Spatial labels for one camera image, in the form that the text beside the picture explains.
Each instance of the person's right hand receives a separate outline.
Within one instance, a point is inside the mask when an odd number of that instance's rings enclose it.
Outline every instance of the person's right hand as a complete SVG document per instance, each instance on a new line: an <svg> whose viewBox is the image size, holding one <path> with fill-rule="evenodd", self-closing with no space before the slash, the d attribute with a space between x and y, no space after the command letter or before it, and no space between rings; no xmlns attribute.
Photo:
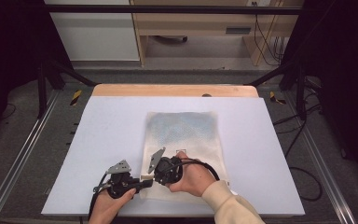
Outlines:
<svg viewBox="0 0 358 224"><path fill-rule="evenodd" d="M188 159L188 156L183 151L178 152L176 157L179 157L182 161ZM199 164L186 164L183 166L182 178L177 183L167 184L167 187L171 192L184 191L200 197L215 181L216 179L214 179L213 175L204 166Z"/></svg>

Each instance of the white cabinet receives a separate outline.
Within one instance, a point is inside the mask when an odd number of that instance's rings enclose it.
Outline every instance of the white cabinet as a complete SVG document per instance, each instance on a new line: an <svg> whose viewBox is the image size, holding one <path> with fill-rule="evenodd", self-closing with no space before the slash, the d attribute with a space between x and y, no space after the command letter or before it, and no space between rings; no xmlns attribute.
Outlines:
<svg viewBox="0 0 358 224"><path fill-rule="evenodd" d="M128 5L128 0L45 0L46 4ZM50 13L71 61L139 61L130 13Z"/></svg>

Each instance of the table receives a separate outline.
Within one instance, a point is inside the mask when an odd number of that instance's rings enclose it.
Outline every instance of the table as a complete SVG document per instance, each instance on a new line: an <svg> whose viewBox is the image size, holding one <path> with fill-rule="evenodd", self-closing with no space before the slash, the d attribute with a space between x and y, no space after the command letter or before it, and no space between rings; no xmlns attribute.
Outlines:
<svg viewBox="0 0 358 224"><path fill-rule="evenodd" d="M212 97L199 97L204 94ZM261 216L304 215L264 100L254 87L118 84L95 88L42 214L85 216L92 188L122 159L130 164L132 176L139 175L147 111L205 110L218 114L230 187ZM119 215L211 217L213 211L207 205L141 200L135 195Z"/></svg>

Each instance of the white cloth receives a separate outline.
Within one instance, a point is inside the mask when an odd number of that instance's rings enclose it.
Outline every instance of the white cloth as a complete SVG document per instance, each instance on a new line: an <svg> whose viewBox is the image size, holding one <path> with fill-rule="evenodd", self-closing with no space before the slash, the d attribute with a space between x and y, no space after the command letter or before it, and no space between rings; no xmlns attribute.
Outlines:
<svg viewBox="0 0 358 224"><path fill-rule="evenodd" d="M147 170L150 158L163 147L166 147L163 157L171 158L178 150L185 149L190 159L210 164L220 179L229 182L214 112L148 113L141 176L149 175ZM205 203L201 198L185 192L171 193L157 182L154 182L152 188L141 190L141 198Z"/></svg>

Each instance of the wooden edge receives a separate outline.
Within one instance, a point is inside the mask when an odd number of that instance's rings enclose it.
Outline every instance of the wooden edge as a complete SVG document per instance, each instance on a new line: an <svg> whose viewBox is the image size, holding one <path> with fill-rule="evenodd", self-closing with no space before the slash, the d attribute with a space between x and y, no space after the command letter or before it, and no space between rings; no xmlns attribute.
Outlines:
<svg viewBox="0 0 358 224"><path fill-rule="evenodd" d="M258 97L253 86L234 85L158 85L158 84L100 84L92 96L202 96Z"/></svg>

